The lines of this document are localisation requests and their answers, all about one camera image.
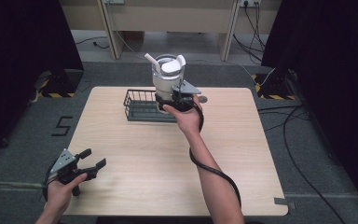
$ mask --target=desk leg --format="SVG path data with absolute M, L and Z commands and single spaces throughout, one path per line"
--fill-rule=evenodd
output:
M 103 27 L 106 31 L 107 40 L 109 42 L 109 48 L 114 60 L 120 59 L 121 52 L 123 50 L 124 43 L 120 36 L 124 36 L 123 32 L 116 32 L 115 26 L 110 18 L 108 6 L 104 3 L 104 0 L 98 0 L 98 6 L 103 17 Z
M 229 49 L 231 47 L 232 36 L 234 35 L 235 24 L 237 23 L 238 11 L 240 9 L 240 0 L 233 1 L 229 26 L 226 34 L 219 34 L 217 41 L 220 48 L 220 58 L 222 61 L 228 59 Z

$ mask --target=wire basket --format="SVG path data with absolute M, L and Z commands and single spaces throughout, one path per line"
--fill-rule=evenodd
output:
M 176 122 L 171 114 L 158 110 L 156 91 L 127 90 L 123 105 L 128 121 Z

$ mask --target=beige wall panel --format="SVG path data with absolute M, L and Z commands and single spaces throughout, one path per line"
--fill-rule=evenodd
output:
M 261 35 L 269 35 L 272 25 L 275 22 L 276 15 L 281 5 L 281 0 L 262 0 L 260 5 L 260 21 L 258 23 L 258 30 Z M 246 9 L 251 21 L 255 27 L 255 8 L 248 7 Z M 246 17 L 245 10 L 240 7 L 238 12 L 237 22 L 235 25 L 234 34 L 253 34 L 252 26 Z
M 60 0 L 71 30 L 104 30 L 97 0 Z
M 126 0 L 107 7 L 119 31 L 227 33 L 233 1 Z

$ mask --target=power outlet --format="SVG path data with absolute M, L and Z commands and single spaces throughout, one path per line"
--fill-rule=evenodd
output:
M 104 0 L 107 5 L 124 5 L 124 0 Z
M 248 2 L 248 7 L 256 7 L 256 4 L 260 7 L 261 0 L 241 0 L 240 7 L 244 7 L 245 1 Z

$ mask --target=forearm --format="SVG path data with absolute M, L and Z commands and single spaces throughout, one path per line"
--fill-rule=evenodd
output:
M 221 171 L 199 133 L 186 133 L 194 157 L 204 165 Z M 243 223 L 243 214 L 232 186 L 221 176 L 198 168 L 205 202 L 213 223 Z
M 57 224 L 60 221 L 61 213 L 45 209 L 35 224 Z

